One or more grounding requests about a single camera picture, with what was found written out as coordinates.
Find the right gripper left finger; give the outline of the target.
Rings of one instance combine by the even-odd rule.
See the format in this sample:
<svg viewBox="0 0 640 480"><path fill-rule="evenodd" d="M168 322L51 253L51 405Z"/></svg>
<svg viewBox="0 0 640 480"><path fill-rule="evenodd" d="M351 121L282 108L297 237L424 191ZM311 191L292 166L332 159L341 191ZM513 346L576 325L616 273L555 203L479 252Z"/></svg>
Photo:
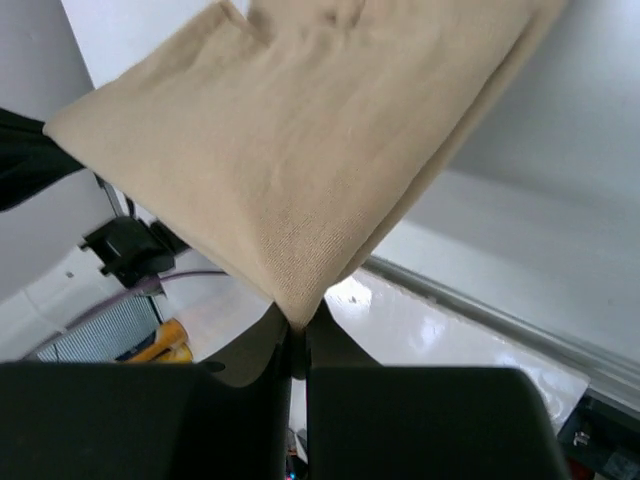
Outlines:
<svg viewBox="0 0 640 480"><path fill-rule="evenodd" d="M5 363L1 475L281 479L288 334L271 306L198 363Z"/></svg>

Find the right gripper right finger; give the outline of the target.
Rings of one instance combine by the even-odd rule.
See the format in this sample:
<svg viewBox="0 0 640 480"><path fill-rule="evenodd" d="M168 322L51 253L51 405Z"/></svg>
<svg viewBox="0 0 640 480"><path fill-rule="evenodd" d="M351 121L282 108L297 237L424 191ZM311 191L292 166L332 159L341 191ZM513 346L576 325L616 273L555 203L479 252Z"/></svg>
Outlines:
<svg viewBox="0 0 640 480"><path fill-rule="evenodd" d="M541 394L513 367L383 366L320 304L305 331L312 479L567 479Z"/></svg>

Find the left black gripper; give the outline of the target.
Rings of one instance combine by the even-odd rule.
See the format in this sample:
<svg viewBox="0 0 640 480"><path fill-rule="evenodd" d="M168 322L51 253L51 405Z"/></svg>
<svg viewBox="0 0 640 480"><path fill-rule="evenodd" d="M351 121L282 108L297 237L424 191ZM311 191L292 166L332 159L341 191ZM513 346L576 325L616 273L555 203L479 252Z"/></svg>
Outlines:
<svg viewBox="0 0 640 480"><path fill-rule="evenodd" d="M84 169L43 133L43 127L40 120L1 109L1 211Z"/></svg>

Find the beige t shirt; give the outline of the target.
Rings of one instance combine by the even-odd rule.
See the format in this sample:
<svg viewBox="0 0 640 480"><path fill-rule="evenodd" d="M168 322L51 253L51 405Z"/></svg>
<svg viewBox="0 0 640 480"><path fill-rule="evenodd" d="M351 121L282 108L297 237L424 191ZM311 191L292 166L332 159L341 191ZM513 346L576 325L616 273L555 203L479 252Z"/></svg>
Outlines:
<svg viewBox="0 0 640 480"><path fill-rule="evenodd" d="M564 7L217 1L44 131L300 330Z"/></svg>

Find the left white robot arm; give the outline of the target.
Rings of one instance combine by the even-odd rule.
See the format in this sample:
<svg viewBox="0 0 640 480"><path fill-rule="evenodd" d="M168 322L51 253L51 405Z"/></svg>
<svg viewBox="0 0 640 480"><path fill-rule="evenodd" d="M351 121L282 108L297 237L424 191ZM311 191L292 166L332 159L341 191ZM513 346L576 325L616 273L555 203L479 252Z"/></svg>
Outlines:
<svg viewBox="0 0 640 480"><path fill-rule="evenodd" d="M13 209L54 183L84 169L43 133L44 123L1 111L1 210ZM130 289L175 267L175 258L189 246L162 222L145 224L129 214L118 216L83 237L80 248L102 261L101 273Z"/></svg>

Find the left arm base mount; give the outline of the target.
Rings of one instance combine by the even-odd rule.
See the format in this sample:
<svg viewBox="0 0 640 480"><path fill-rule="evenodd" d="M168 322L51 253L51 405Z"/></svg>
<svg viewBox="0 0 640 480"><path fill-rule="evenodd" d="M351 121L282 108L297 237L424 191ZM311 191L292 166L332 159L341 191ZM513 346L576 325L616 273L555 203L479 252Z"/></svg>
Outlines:
<svg viewBox="0 0 640 480"><path fill-rule="evenodd" d="M162 321L155 302L133 296L94 307L71 322L61 334L28 354L40 362L106 363L149 361L176 355L189 361L188 334L182 324Z"/></svg>

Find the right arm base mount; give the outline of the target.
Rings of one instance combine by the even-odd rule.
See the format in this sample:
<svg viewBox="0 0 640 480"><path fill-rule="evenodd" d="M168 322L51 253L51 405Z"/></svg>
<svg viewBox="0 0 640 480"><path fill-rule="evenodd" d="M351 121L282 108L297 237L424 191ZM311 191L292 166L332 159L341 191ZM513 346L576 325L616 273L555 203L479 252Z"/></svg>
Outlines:
<svg viewBox="0 0 640 480"><path fill-rule="evenodd" d="M589 390L557 435L572 479L639 477L639 414Z"/></svg>

